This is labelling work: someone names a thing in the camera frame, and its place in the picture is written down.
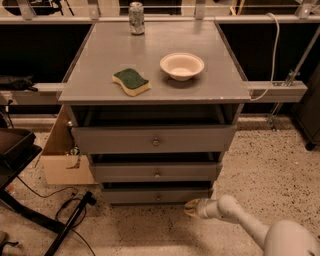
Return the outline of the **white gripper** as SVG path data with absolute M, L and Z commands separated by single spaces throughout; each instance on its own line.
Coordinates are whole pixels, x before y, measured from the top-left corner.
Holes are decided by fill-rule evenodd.
M 190 217 L 213 219 L 219 217 L 218 201 L 211 199 L 192 199 L 184 205 L 184 212 Z

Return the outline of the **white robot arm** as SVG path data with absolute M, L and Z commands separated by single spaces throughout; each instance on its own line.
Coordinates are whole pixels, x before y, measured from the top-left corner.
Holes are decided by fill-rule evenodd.
M 217 200 L 193 199 L 185 204 L 185 213 L 239 224 L 260 247 L 263 256 L 320 256 L 319 241 L 305 227 L 291 220 L 264 225 L 230 195 L 222 195 Z

